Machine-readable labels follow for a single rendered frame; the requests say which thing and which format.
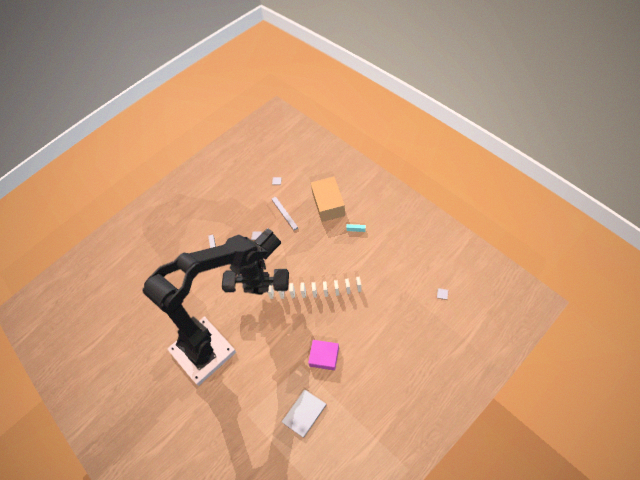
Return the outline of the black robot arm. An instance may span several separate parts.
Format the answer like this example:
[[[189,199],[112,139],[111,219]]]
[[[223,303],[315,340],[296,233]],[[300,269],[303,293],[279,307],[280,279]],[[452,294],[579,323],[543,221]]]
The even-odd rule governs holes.
[[[266,260],[281,244],[281,241],[267,228],[253,242],[248,237],[236,235],[225,244],[196,251],[181,253],[173,262],[159,266],[145,281],[142,289],[158,308],[165,312],[179,328],[176,346],[195,365],[203,369],[216,357],[211,347],[209,329],[198,319],[192,317],[182,306],[189,294],[193,279],[205,271],[231,265],[237,275],[251,278],[261,267],[266,270]],[[181,269],[185,275],[182,287],[178,290],[165,275]],[[215,355],[215,356],[214,356]],[[199,369],[198,369],[199,368]]]

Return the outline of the small teal block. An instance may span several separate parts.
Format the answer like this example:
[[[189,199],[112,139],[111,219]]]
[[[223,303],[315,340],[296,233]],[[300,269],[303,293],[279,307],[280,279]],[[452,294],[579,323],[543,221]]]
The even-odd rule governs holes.
[[[365,232],[366,231],[366,225],[350,225],[347,224],[347,231],[354,231],[354,232]]]

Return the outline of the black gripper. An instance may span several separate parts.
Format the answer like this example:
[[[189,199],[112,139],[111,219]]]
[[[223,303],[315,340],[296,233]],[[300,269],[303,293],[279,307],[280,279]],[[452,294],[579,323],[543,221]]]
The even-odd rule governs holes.
[[[237,275],[232,270],[225,271],[222,278],[222,289],[224,292],[236,292],[236,284],[243,284],[244,293],[262,295],[269,291],[269,286],[273,286],[274,291],[287,291],[289,287],[289,271],[287,269],[274,269],[274,276],[270,277],[268,272],[263,272],[261,268],[259,273],[251,278]]]

